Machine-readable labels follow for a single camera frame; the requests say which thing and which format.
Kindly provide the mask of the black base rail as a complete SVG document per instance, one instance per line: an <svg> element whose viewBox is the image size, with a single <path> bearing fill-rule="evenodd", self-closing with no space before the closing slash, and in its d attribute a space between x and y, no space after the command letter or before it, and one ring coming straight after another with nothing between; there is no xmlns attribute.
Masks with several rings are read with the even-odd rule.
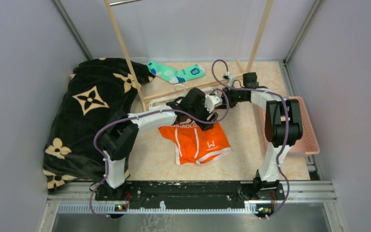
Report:
<svg viewBox="0 0 371 232"><path fill-rule="evenodd" d="M94 189L95 200L114 201L116 213L253 214L266 218L285 200L280 182L127 181L113 189Z"/></svg>

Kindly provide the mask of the green patterned sock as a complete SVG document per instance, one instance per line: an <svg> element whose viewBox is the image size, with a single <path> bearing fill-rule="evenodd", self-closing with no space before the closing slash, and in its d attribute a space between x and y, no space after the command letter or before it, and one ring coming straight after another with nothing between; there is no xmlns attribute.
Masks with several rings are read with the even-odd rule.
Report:
<svg viewBox="0 0 371 232"><path fill-rule="evenodd" d="M156 61L149 61L147 63L148 70L155 76L170 84L178 84L203 77L206 72L203 66L194 64L190 67L176 70L172 67L158 63Z"/></svg>

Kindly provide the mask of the black floral blanket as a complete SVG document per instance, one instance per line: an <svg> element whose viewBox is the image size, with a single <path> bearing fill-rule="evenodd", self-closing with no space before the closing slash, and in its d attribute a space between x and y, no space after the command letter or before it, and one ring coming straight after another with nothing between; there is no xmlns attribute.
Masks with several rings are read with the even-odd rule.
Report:
<svg viewBox="0 0 371 232"><path fill-rule="evenodd" d="M102 179L105 163L94 136L115 112L129 113L138 90L154 78L146 65L129 67L123 58L93 59L73 69L43 149L49 194L71 181Z"/></svg>

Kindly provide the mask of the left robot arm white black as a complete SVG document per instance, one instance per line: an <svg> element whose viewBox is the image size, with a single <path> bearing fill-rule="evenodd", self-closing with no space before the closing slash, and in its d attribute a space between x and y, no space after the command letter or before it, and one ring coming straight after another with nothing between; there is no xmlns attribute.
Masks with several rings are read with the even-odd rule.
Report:
<svg viewBox="0 0 371 232"><path fill-rule="evenodd" d="M179 124L187 119L196 122L203 131L209 130L218 117L215 109L222 102L221 96L216 92L206 94L194 87L184 96L146 112L115 113L93 140L94 147L103 155L105 162L101 182L107 183L108 196L114 200L124 197L126 188L123 184L129 177L128 160L139 134Z"/></svg>

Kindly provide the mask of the orange underwear white trim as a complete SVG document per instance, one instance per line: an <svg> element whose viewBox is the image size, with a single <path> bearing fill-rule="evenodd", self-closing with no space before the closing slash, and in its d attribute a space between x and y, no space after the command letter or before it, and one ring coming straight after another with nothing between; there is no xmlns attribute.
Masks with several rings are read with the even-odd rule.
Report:
<svg viewBox="0 0 371 232"><path fill-rule="evenodd" d="M176 165L208 165L232 152L221 125L212 126L207 131L196 123L163 126L158 130L163 138L174 142Z"/></svg>

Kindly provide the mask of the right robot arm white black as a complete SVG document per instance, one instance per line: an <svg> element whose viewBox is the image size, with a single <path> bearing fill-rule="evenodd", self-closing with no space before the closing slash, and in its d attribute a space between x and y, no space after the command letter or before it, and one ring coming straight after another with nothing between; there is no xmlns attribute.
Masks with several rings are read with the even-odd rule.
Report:
<svg viewBox="0 0 371 232"><path fill-rule="evenodd" d="M255 72L243 74L243 87L240 88L234 87L237 79L229 71L225 72L223 79L227 80L228 86L223 88L225 95L222 99L228 101L230 107L247 101L265 111L264 132L268 145L264 161L253 180L252 193L257 199L270 199L282 194L278 189L281 165L291 147L303 135L300 103L260 86Z"/></svg>

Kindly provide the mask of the pink perforated plastic basket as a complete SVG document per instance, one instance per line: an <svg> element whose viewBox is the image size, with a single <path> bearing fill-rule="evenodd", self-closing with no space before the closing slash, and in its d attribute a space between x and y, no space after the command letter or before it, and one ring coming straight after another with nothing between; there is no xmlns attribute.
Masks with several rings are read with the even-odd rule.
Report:
<svg viewBox="0 0 371 232"><path fill-rule="evenodd" d="M266 155L276 156L283 145L283 154L319 154L320 148L309 119L304 100L289 97L285 100L287 115L281 99L266 94L258 98L259 118L264 134Z"/></svg>

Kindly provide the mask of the wooden drying rack frame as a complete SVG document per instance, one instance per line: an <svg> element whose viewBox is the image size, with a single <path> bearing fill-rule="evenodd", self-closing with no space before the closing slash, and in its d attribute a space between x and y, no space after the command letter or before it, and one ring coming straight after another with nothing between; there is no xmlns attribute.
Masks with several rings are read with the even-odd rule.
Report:
<svg viewBox="0 0 371 232"><path fill-rule="evenodd" d="M128 54L126 45L124 43L123 36L122 36L121 31L120 31L120 28L118 26L116 17L114 15L113 11L112 11L112 7L113 6L123 5L123 4L129 4L129 3L133 3L133 2L134 1L132 1L132 0L123 0L123 1L119 1L119 2L110 3L108 0L105 0L104 1L104 5L105 5L106 10L107 10L107 13L108 13L108 15L110 17L111 23L113 25L115 34L117 36L117 39L118 39L118 42L119 42L119 45L120 45L120 48L121 48L121 50L123 52L123 56L125 58L125 61L126 61L127 65L128 65L128 68L130 70L130 73L131 73L131 75L133 77L133 81L135 83L135 87L137 88L137 91L138 91L138 94L139 94L139 97L140 97L140 101L141 101L143 110L146 111L146 110L148 110L148 103L151 100L153 100L155 98L163 97L163 96L165 96L165 94L159 94L159 95L156 94L156 95L151 95L151 96L146 96L146 97L143 95L143 92L142 92L142 89L140 87L140 84L138 83L138 79L137 79L136 73L135 73L134 68L132 66L132 62L130 60L130 56ZM259 27L258 27L258 30L257 30L257 34L256 34L256 37L255 37L255 41L254 41L254 44L253 44L253 47L252 47L252 50L251 50L250 58L249 58L249 61L248 61L247 65L246 65L246 67L243 68L241 66L240 60L239 59L236 59L236 64L237 64L237 66L238 66L238 68L240 70L240 73L238 73L238 74L235 75L237 78L238 77L242 77L244 74L246 74L246 73L248 73L248 72L251 71L251 68L253 66L253 63L254 63L254 60L255 60L255 57L256 57L256 54L257 54L259 45L260 45L260 41L262 39L262 36L263 36L264 30L265 30L265 27L266 27L266 24L267 24L269 15L271 13L271 9L272 9L273 3L274 3L274 1L272 1L272 0L266 1L266 5L264 7L264 11L263 11L263 14L262 14L262 17L261 17L261 22L259 24Z"/></svg>

